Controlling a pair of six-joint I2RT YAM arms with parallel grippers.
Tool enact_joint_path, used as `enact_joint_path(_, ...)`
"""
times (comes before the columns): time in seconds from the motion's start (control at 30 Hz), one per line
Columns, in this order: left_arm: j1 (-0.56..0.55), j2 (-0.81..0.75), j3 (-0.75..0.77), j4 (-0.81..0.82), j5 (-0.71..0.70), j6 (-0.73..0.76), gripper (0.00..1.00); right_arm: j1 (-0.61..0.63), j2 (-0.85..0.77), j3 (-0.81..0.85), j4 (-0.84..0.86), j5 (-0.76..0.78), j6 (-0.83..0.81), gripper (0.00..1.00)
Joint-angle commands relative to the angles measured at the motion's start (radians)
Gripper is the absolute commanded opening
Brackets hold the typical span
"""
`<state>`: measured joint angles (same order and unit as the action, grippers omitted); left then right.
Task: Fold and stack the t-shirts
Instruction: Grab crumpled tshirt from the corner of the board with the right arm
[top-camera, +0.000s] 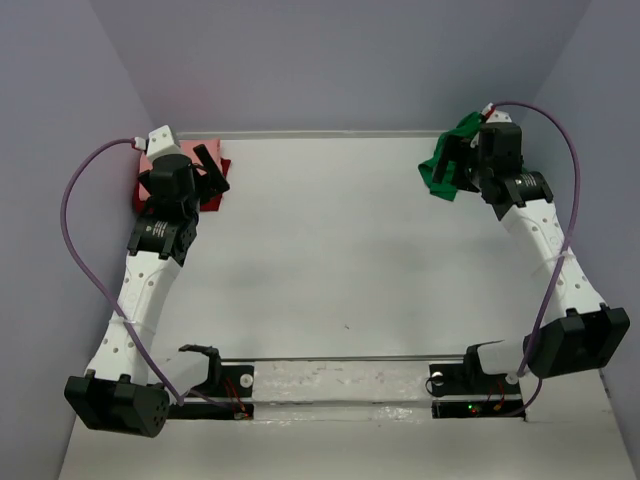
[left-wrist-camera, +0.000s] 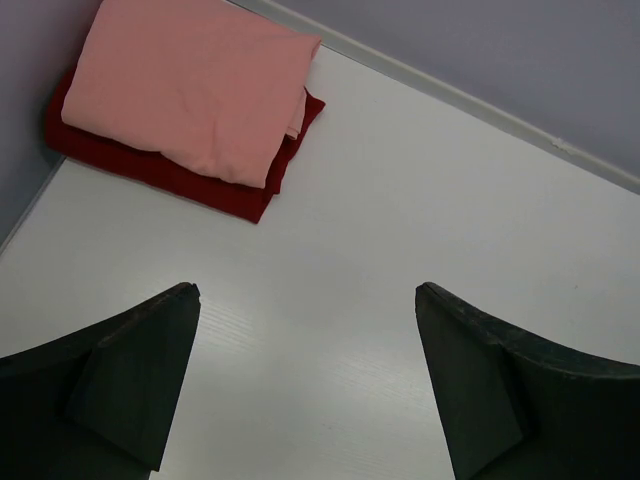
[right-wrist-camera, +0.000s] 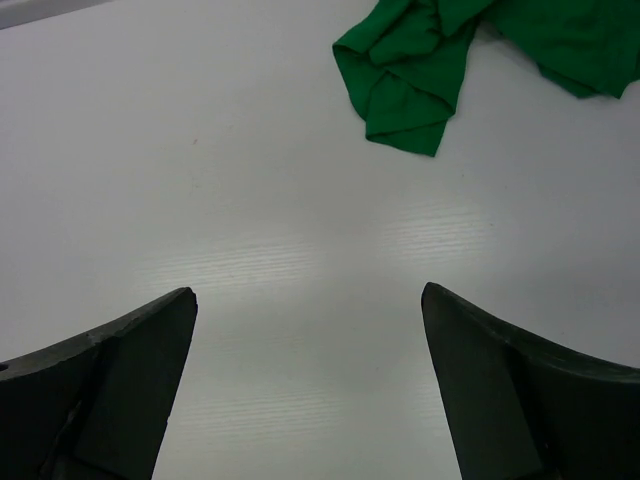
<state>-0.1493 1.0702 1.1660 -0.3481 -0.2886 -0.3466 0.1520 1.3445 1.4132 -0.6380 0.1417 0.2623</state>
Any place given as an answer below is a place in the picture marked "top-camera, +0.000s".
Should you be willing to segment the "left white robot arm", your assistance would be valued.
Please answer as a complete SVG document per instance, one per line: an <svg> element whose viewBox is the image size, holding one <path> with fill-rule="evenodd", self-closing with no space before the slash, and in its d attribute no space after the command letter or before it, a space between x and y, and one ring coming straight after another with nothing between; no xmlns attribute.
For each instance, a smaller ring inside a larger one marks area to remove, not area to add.
<svg viewBox="0 0 640 480"><path fill-rule="evenodd" d="M65 244L76 264L113 308L104 337L84 374L68 378L64 397L91 430L157 436L173 405L215 392L223 379L217 348L187 344L159 365L151 356L170 289L197 235L200 207L229 184L208 147L187 156L177 145L147 150L150 168L138 182L149 196L127 244L120 293L113 296L79 257L70 240L68 205L61 205Z"/></svg>

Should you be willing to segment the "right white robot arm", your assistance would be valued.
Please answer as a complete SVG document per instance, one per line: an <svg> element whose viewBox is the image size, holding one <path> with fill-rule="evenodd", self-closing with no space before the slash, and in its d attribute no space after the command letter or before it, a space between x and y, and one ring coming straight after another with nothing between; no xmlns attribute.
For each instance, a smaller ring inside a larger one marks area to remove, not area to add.
<svg viewBox="0 0 640 480"><path fill-rule="evenodd" d="M541 379L605 367L630 326L626 311L610 307L586 278L565 241L544 176L524 167L521 128L484 123L470 139L446 137L433 179L451 167L452 183L481 194L517 244L546 307L537 333L514 341L468 348L460 368L462 384L482 392L497 375L517 382L532 373Z"/></svg>

